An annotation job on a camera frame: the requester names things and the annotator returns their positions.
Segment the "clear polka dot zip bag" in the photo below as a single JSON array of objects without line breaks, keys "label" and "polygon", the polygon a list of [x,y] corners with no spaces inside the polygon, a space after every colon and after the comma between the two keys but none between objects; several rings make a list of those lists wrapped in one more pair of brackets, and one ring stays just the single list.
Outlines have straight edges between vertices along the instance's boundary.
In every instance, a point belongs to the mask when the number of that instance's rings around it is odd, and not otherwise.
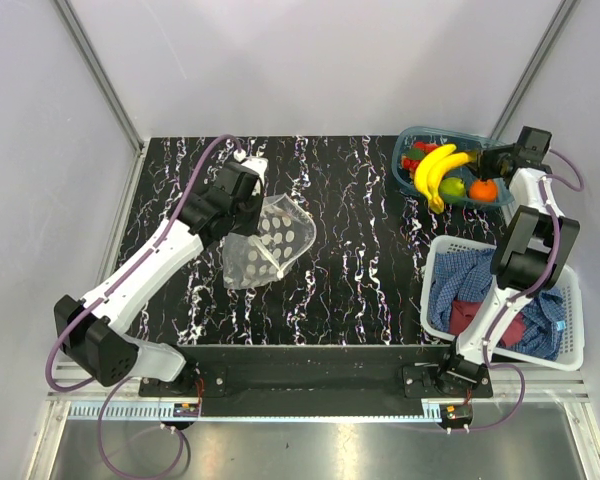
[{"label": "clear polka dot zip bag", "polygon": [[283,279],[316,236],[317,227],[309,213],[288,195],[266,197],[256,233],[231,233],[224,239],[224,286],[254,289]]}]

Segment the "fake orange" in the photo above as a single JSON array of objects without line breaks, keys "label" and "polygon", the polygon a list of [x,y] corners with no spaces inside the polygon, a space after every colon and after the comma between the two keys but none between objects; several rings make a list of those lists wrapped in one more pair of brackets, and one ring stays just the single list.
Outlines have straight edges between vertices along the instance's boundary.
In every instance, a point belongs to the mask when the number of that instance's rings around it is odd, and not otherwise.
[{"label": "fake orange", "polygon": [[499,194],[498,186],[494,180],[475,180],[468,191],[468,197],[471,200],[493,203],[497,200]]}]

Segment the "fake green apple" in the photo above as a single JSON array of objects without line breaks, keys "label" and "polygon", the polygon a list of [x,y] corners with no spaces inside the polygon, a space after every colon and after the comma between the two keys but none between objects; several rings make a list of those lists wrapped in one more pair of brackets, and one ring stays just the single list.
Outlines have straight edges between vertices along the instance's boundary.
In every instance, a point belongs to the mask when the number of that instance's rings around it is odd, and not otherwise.
[{"label": "fake green apple", "polygon": [[447,203],[455,204],[466,197],[466,186],[461,178],[447,177],[440,183],[439,192]]}]

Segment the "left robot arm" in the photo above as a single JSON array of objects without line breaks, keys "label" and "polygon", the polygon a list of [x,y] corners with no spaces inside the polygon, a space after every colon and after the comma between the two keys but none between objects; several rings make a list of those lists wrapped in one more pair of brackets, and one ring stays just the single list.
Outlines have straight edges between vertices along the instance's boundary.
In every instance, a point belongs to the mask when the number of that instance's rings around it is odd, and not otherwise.
[{"label": "left robot arm", "polygon": [[255,234],[268,161],[230,161],[210,186],[185,194],[171,218],[102,284],[80,299],[68,295],[53,309],[55,349],[104,387],[147,377],[176,396],[195,386],[196,372],[165,343],[131,338],[127,331],[143,306],[183,266],[230,233]]}]

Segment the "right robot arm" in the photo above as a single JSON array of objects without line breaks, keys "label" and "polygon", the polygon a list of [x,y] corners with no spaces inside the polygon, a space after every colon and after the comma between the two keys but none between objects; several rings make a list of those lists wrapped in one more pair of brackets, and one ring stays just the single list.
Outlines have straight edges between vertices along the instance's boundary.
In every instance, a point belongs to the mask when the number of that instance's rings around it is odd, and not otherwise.
[{"label": "right robot arm", "polygon": [[432,383],[445,396],[463,396],[488,378],[502,335],[524,306],[555,285],[575,244],[580,224],[560,210],[552,183],[581,191],[584,181],[577,175],[575,186],[543,163],[551,138],[546,130],[524,126],[516,142],[476,156],[478,177],[503,179],[514,189],[518,207],[495,249],[486,299],[434,371]]}]

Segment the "fake lychee bunch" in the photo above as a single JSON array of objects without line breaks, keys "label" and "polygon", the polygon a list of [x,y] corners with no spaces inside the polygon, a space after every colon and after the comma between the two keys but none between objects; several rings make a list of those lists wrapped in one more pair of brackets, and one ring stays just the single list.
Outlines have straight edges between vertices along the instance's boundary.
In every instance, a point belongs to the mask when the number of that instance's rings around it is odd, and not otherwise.
[{"label": "fake lychee bunch", "polygon": [[412,147],[401,155],[401,167],[413,175],[421,161],[431,152],[436,150],[438,145],[435,143],[415,142]]}]

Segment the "fake banana bunch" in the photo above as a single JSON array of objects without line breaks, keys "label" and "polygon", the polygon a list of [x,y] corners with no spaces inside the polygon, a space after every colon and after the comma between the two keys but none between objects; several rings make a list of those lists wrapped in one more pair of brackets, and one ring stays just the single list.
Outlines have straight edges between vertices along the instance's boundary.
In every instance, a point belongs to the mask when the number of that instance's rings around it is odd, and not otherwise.
[{"label": "fake banana bunch", "polygon": [[427,200],[428,209],[435,214],[444,211],[445,203],[439,192],[443,177],[451,170],[474,163],[475,152],[457,152],[455,144],[444,144],[429,153],[414,174],[414,186]]}]

